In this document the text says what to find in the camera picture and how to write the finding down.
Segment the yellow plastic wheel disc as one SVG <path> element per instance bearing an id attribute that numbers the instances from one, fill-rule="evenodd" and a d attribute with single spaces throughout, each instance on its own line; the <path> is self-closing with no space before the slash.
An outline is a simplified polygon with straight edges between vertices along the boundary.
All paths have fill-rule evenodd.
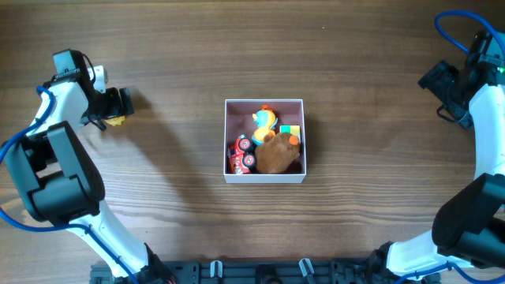
<path id="1" fill-rule="evenodd" d="M 105 122 L 109 125 L 112 126 L 118 126 L 121 125 L 125 121 L 125 116 L 119 116 L 116 118 L 108 118 L 105 120 Z"/>

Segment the red toy fire truck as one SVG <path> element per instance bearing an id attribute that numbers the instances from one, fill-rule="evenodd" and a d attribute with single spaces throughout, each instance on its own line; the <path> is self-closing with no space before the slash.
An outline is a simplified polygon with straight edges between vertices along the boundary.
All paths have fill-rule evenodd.
<path id="1" fill-rule="evenodd" d="M 251 174 L 256 167 L 253 142 L 244 134 L 227 150 L 232 174 Z"/>

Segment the yellow duck toy blue hat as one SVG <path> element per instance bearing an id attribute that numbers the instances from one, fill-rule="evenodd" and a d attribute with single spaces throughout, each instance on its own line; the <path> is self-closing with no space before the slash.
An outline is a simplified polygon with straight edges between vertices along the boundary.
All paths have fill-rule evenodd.
<path id="1" fill-rule="evenodd" d="M 260 110 L 254 113 L 252 119 L 257 126 L 252 135 L 252 141 L 256 146 L 261 145 L 266 137 L 275 136 L 275 127 L 278 123 L 278 118 L 267 104 L 264 104 Z"/>

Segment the brown plush toy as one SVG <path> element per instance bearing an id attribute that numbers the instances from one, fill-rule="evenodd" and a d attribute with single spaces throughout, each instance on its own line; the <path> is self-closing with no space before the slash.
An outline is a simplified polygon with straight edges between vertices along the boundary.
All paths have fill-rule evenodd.
<path id="1" fill-rule="evenodd" d="M 300 151 L 297 136 L 278 133 L 256 148 L 256 169 L 260 174 L 281 174 L 299 158 Z"/>

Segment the multicolour puzzle cube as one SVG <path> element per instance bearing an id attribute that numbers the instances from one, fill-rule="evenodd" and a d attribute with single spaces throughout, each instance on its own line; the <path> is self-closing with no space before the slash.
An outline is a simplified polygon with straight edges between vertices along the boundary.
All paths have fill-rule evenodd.
<path id="1" fill-rule="evenodd" d="M 279 132 L 296 136 L 298 141 L 301 142 L 301 127 L 299 125 L 281 125 L 279 127 Z"/>

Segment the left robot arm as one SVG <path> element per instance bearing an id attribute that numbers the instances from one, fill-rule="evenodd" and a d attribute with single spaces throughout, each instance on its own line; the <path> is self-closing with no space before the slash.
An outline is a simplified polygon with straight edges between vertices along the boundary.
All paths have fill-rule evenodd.
<path id="1" fill-rule="evenodd" d="M 88 124 L 106 130 L 133 114 L 126 88 L 107 88 L 107 74 L 78 50 L 53 55 L 56 74 L 37 87 L 42 102 L 26 129 L 6 141 L 1 161 L 30 216 L 48 227 L 2 219 L 22 230 L 67 230 L 109 266 L 113 283 L 172 283 L 170 269 L 118 220 L 105 201 L 103 179 L 77 137 Z"/>

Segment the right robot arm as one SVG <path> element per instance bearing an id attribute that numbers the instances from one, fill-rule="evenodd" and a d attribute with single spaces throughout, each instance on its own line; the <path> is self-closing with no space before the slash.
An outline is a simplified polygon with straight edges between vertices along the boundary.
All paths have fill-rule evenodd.
<path id="1" fill-rule="evenodd" d="M 367 276 L 383 282 L 422 281 L 445 270 L 504 266 L 504 34 L 481 30 L 462 69 L 437 63 L 419 81 L 441 102 L 444 120 L 472 129 L 473 180 L 436 213 L 432 228 L 389 242 L 368 261 Z"/>

